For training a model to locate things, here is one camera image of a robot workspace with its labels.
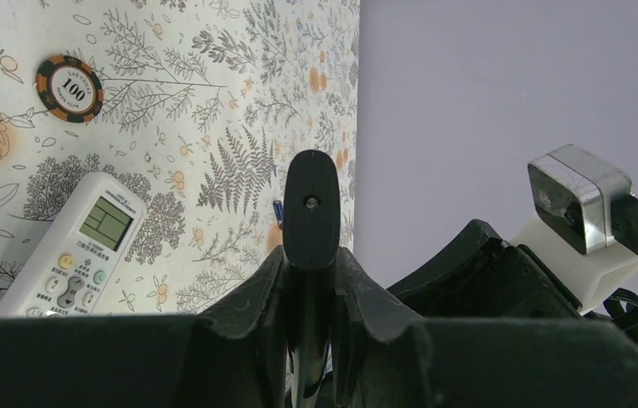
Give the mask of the white AC remote control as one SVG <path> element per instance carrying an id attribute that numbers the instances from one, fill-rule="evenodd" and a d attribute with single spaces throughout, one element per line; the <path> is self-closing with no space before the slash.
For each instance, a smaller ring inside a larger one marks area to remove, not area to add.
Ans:
<path id="1" fill-rule="evenodd" d="M 90 315 L 147 207 L 116 178 L 89 173 L 0 301 L 0 319 Z"/>

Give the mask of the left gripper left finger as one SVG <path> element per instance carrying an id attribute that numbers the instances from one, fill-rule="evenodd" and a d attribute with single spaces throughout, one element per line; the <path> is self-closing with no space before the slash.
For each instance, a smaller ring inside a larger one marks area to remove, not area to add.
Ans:
<path id="1" fill-rule="evenodd" d="M 275 248 L 200 314 L 0 320 L 0 407 L 280 407 Z"/>

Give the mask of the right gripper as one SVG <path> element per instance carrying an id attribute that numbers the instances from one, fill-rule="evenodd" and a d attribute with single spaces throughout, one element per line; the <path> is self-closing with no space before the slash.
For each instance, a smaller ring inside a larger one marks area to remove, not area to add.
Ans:
<path id="1" fill-rule="evenodd" d="M 569 319 L 581 305 L 528 246 L 478 219 L 387 290 L 424 317 Z"/>

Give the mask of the blue battery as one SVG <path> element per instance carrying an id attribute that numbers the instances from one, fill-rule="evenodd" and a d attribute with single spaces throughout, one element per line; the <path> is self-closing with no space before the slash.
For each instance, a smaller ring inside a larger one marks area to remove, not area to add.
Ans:
<path id="1" fill-rule="evenodd" d="M 274 200 L 272 203 L 276 223 L 280 230 L 284 228 L 285 210 L 281 200 Z"/>

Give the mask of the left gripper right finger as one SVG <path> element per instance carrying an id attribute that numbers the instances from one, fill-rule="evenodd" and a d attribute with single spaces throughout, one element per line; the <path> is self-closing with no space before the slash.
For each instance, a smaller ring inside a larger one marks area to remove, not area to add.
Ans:
<path id="1" fill-rule="evenodd" d="M 336 255 L 337 407 L 638 407 L 638 345 L 585 319 L 425 318 Z"/>

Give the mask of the black remote control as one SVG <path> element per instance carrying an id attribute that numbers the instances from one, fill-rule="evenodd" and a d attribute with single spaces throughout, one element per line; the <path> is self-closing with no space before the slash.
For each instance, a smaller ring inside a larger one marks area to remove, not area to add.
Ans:
<path id="1" fill-rule="evenodd" d="M 291 360 L 291 406 L 313 407 L 329 349 L 340 209 L 336 168 L 305 150 L 291 161 L 284 194 L 283 296 Z"/>

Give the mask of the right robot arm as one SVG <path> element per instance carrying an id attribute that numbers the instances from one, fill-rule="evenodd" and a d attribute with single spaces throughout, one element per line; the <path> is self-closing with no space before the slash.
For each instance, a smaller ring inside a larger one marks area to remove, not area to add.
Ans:
<path id="1" fill-rule="evenodd" d="M 620 244 L 585 256 L 538 219 L 510 242 L 472 220 L 388 291 L 426 318 L 601 321 L 638 344 L 638 295 L 622 287 L 637 271 Z"/>

